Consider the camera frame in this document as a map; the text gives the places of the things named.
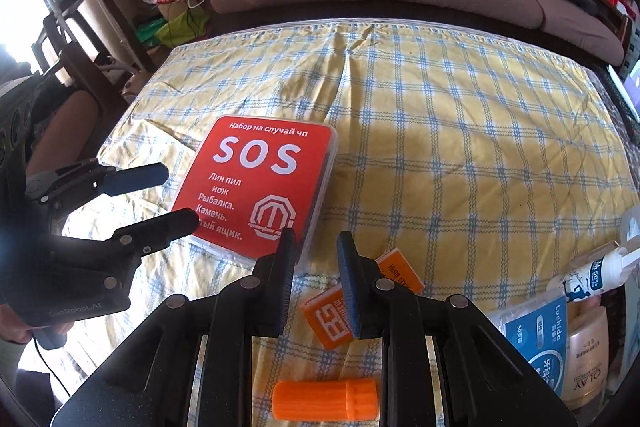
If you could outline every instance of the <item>orange cap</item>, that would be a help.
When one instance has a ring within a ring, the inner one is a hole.
[[[375,420],[378,391],[372,378],[340,381],[280,381],[271,399],[276,420],[345,422]]]

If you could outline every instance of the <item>metal bolt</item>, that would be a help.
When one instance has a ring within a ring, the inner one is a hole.
[[[248,275],[240,280],[240,285],[245,290],[250,290],[252,288],[257,288],[260,285],[260,279],[258,279],[255,275]]]
[[[394,283],[391,279],[382,278],[376,281],[376,288],[382,290],[383,292],[388,292],[395,287],[396,283]]]
[[[108,290],[113,290],[118,285],[118,280],[115,277],[107,277],[104,280],[104,287]]]
[[[166,300],[166,307],[175,310],[177,308],[182,308],[185,302],[186,299],[184,298],[184,295],[171,295],[171,297]]]
[[[466,308],[469,306],[469,299],[467,299],[464,295],[452,295],[449,299],[449,302],[454,308]]]

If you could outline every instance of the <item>red label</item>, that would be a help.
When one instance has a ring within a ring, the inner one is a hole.
[[[219,118],[174,209],[198,213],[197,237],[252,259],[273,253],[284,227],[301,241],[331,136],[331,129],[312,123]]]

